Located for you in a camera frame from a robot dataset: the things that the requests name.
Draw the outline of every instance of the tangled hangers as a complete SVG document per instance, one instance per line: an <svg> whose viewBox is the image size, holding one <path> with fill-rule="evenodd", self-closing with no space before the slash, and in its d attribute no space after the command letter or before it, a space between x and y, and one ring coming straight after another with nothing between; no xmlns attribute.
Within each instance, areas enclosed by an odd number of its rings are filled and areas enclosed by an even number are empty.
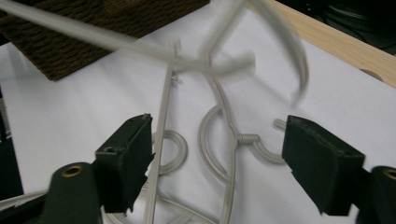
<svg viewBox="0 0 396 224"><path fill-rule="evenodd" d="M265 0L237 0L233 4L232 8L226 14L224 14L225 16L222 18L222 20L219 21L217 26L215 26L214 31L209 35L209 38L204 44L203 50L200 54L200 58L194 62L189 62L187 60L184 60L183 58L178 57L177 53L175 52L169 52L168 50L152 46L142 41L135 42L136 39L130 36L111 32L99 27L85 24L83 22L66 19L64 17L60 17L36 8L24 6L9 0L0 0L0 8L15 16L43 25L47 28L58 31L65 35L69 35L74 38L90 42L105 49L125 49L169 62L168 73L165 79L163 90L161 112L158 121L159 129L157 130L157 134L155 137L156 141L154 143L154 150L157 154L154 162L151 165L150 174L148 176L148 202L146 203L145 209L145 223L152 223L154 217L154 208L157 197L157 181L158 175L161 173L160 161L163 146L163 137L166 133L166 131L164 130L164 124L166 120L167 101L169 99L169 89L174 66L183 69L197 70L204 74L206 80L210 84L216 96L216 99L218 100L218 104L215 105L215 107L213 107L206 114L205 118L201 123L198 136L199 148L208 169L216 178L221 180L226 185L220 223L229 223L233 208L236 148L241 144L252 144L256 148L256 150L267 160L275 163L282 162L281 158L278 155L271 153L264 147L260 140L260 137L257 134L241 134L235 129L231 120L231 111L228 107L225 93L217 80L218 75L228 74L234 72L235 70L239 70L241 68L254 64L254 58L249 56L241 56L238 58L237 63L225 63L216 66L212 62L214 54L219 50L220 44L224 40L226 34L231 32L232 25L236 22L238 14L242 11L247 1L249 1L253 6L255 6L255 8L258 9L260 15L264 19L267 19L267 21L270 22L271 27L275 31L275 34L284 44L284 47L289 53L293 66L297 70L297 74L300 78L300 89L298 92L298 96L301 98L301 96L304 95L304 91L306 89L306 84L308 81L308 68L305 53L301 47L301 44L299 43L299 40L290 32L287 24L277 16L275 11L272 10L271 6L267 4ZM228 131L231 133L232 138L229 164L227 172L225 174L210 158L207 147L205 146L205 132L207 123L218 112L221 112L223 117L225 118L226 123L228 124ZM170 171L175 170L179 165L181 165L182 161L183 160L179 160L178 162L171 164L169 167ZM174 223L185 223L189 220L188 216L189 214L182 214L180 219L176 220Z"/></svg>

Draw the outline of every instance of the white surface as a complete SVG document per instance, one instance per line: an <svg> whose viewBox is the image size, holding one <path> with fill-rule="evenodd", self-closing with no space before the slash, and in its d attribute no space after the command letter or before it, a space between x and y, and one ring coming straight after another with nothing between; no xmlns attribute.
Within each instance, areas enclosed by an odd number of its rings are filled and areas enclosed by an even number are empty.
<svg viewBox="0 0 396 224"><path fill-rule="evenodd" d="M166 47L181 38L182 52L196 54L223 1L214 1L182 20L144 37ZM304 42L311 79L298 108L290 107L298 87L287 57L270 28L246 13L220 52L218 61L254 51L256 71L222 77L233 120L240 133L258 133L263 143L281 151L283 134L273 119L288 114L319 123L364 154L365 168L395 166L396 90ZM51 82L12 45L0 48L0 82L16 148L25 192L48 187L51 174L75 161L94 160L94 151L128 118L150 113L156 123L166 64L138 55L116 52L72 76ZM160 179L168 198L219 218L223 185L205 168L197 150L197 131L215 104L204 77L179 75L171 91L167 129L181 133L189 144L182 169ZM226 145L221 119L214 122L210 146L226 167ZM163 161L175 155L165 142ZM236 193L232 223L354 223L350 217L322 217L287 166L273 165L251 153L237 151ZM137 203L132 220L141 220L144 205ZM156 223L175 214L157 209Z"/></svg>

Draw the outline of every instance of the wooden surface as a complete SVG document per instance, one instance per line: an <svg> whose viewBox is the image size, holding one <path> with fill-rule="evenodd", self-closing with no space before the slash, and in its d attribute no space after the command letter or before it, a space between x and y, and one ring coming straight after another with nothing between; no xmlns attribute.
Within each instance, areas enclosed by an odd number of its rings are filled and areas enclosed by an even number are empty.
<svg viewBox="0 0 396 224"><path fill-rule="evenodd" d="M359 69L379 75L385 83L396 88L396 57L275 0L269 0L269 2L286 17L302 39ZM253 6L248 6L248 8L254 11Z"/></svg>

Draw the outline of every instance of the wicker basket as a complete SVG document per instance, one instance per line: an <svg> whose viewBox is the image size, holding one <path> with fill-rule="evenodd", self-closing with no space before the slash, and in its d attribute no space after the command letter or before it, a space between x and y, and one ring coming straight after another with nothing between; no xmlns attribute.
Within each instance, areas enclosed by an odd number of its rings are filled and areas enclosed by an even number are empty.
<svg viewBox="0 0 396 224"><path fill-rule="evenodd" d="M37 7L115 32L142 37L209 3L209 0L33 0ZM49 80L58 80L109 53L66 35L0 14L0 33Z"/></svg>

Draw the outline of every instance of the screw hole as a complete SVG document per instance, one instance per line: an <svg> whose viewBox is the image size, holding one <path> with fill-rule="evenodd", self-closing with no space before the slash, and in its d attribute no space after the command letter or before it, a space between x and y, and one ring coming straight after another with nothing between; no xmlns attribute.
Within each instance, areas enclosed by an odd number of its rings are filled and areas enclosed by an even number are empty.
<svg viewBox="0 0 396 224"><path fill-rule="evenodd" d="M107 147L105 148L105 152L116 152L116 149L113 147Z"/></svg>
<svg viewBox="0 0 396 224"><path fill-rule="evenodd" d="M384 174L390 179L396 180L396 170L388 169L384 171Z"/></svg>
<svg viewBox="0 0 396 224"><path fill-rule="evenodd" d="M63 173L62 176L64 177L73 177L82 173L82 166L75 165L68 167Z"/></svg>

